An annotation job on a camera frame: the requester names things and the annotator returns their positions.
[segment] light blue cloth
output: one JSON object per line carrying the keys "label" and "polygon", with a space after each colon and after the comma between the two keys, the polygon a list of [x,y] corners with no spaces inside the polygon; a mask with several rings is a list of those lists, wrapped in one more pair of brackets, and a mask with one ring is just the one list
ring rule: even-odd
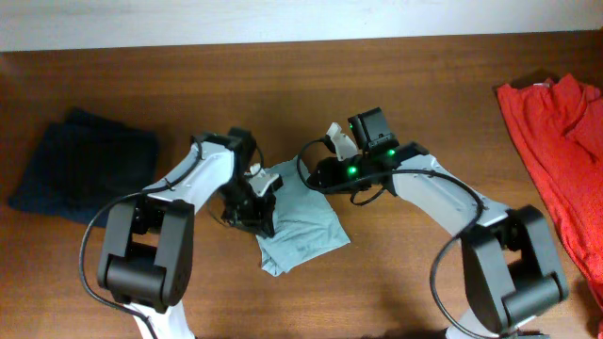
{"label": "light blue cloth", "polygon": [[[279,173],[283,186],[275,193],[273,238],[257,236],[262,251],[262,269],[274,277],[350,243],[337,214],[321,193],[308,189],[296,168],[297,158],[266,169]],[[301,164],[307,178],[308,169]]]}

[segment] red cloth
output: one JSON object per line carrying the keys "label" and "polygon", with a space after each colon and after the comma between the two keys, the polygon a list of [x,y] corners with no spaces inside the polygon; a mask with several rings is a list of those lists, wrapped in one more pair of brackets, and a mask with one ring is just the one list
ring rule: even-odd
{"label": "red cloth", "polygon": [[572,75],[546,85],[504,85],[498,101],[563,246],[603,308],[603,98]]}

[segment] fabric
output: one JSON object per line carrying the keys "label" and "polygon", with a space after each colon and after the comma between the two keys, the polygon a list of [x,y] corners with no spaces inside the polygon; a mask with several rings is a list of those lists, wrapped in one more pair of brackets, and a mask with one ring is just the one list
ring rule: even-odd
{"label": "fabric", "polygon": [[73,109],[46,129],[8,205],[88,223],[111,199],[153,182],[158,150],[153,133]]}
{"label": "fabric", "polygon": [[[321,193],[308,189],[300,179],[297,158],[266,169],[279,173],[283,186],[275,193],[273,238],[257,236],[262,251],[262,269],[274,277],[350,243],[337,214]],[[308,169],[301,164],[307,178]]]}
{"label": "fabric", "polygon": [[567,75],[497,90],[511,138],[563,246],[603,308],[603,98]]}

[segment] white wall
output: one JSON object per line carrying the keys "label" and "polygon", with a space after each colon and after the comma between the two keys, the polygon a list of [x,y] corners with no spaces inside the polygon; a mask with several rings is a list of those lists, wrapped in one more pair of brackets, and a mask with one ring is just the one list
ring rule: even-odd
{"label": "white wall", "polygon": [[0,0],[0,51],[601,26],[603,0]]}

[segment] brown tabletop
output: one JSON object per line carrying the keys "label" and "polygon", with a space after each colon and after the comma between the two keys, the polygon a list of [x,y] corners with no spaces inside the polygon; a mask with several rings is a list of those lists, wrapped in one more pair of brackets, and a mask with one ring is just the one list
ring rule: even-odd
{"label": "brown tabletop", "polygon": [[[189,136],[202,131],[251,129],[271,166],[324,135],[332,121],[345,124],[347,117],[380,106],[399,140],[420,142],[479,192],[544,211],[493,93],[494,86],[539,69],[603,85],[603,35],[0,54],[0,337],[139,338],[130,316],[93,301],[80,285],[84,226],[6,206],[44,128],[61,121],[70,106],[156,131],[159,175],[184,157]],[[317,149],[305,160],[313,166],[324,155]],[[260,269],[253,236],[219,226],[202,210],[184,298],[191,329],[199,337],[359,338],[386,332],[418,337],[413,331],[446,327],[428,276],[448,234],[400,199],[383,196],[355,207],[348,198],[329,202],[351,244],[279,278]],[[93,283],[102,239],[97,230],[90,241]],[[555,338],[591,337],[600,313],[557,245],[572,293],[526,329]],[[467,307],[459,253],[444,261],[438,281],[455,316]]]}

